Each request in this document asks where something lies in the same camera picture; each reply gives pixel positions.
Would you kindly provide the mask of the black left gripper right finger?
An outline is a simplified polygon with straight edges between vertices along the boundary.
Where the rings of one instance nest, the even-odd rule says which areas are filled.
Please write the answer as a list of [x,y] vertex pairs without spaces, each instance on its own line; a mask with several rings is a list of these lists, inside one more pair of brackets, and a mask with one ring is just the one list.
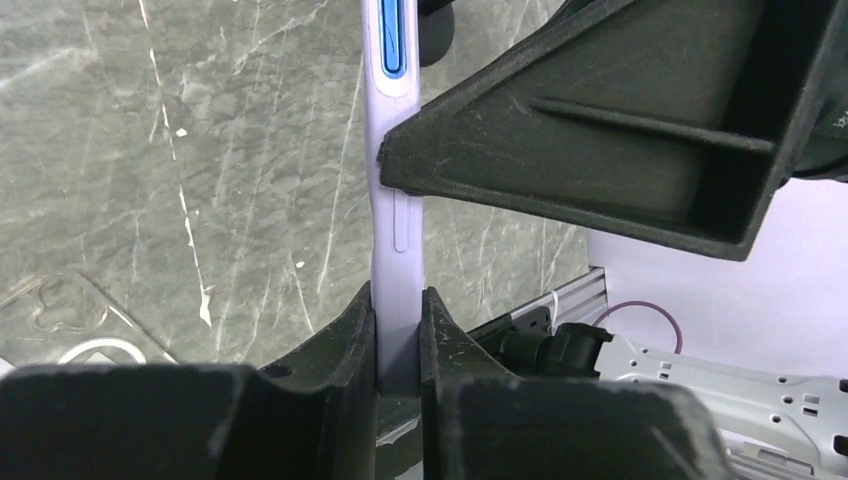
[[522,378],[434,288],[419,327],[427,479],[730,479],[707,409],[663,383]]

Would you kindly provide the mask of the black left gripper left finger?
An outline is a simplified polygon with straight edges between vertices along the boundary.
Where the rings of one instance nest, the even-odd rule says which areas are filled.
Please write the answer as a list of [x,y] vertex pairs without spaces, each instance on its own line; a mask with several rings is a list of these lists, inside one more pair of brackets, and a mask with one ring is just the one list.
[[370,479],[375,319],[363,286],[281,359],[32,366],[1,383],[5,479]]

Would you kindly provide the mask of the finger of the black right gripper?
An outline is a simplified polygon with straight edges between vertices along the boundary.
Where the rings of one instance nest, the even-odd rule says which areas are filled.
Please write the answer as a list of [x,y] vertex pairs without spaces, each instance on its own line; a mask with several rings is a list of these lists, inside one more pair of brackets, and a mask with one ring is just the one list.
[[843,1],[583,1],[393,128],[383,184],[742,261],[846,95]]

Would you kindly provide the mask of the clear phone case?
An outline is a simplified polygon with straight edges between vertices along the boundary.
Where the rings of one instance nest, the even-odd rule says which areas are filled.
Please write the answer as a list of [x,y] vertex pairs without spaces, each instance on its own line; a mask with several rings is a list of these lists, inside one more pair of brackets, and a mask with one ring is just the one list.
[[1,295],[1,374],[36,364],[175,364],[177,359],[78,271]]

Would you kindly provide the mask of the phone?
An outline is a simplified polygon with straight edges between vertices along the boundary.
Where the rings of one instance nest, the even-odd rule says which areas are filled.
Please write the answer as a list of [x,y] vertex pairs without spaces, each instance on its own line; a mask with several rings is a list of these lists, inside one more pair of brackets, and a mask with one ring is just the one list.
[[424,289],[423,201],[381,183],[378,151],[388,132],[420,109],[418,10],[414,1],[363,1],[360,6],[377,385],[382,397],[416,398]]

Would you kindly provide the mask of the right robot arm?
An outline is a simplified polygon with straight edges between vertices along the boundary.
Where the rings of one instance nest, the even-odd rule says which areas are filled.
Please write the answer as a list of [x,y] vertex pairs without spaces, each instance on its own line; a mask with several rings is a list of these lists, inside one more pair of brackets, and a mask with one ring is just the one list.
[[[808,138],[843,1],[576,1],[422,104],[419,23],[443,1],[361,5],[377,377],[415,392],[426,306],[423,199],[466,200],[739,260]],[[609,421],[664,475],[842,477],[847,403],[830,377],[660,353],[570,324],[579,355],[546,380],[461,380],[525,427]]]

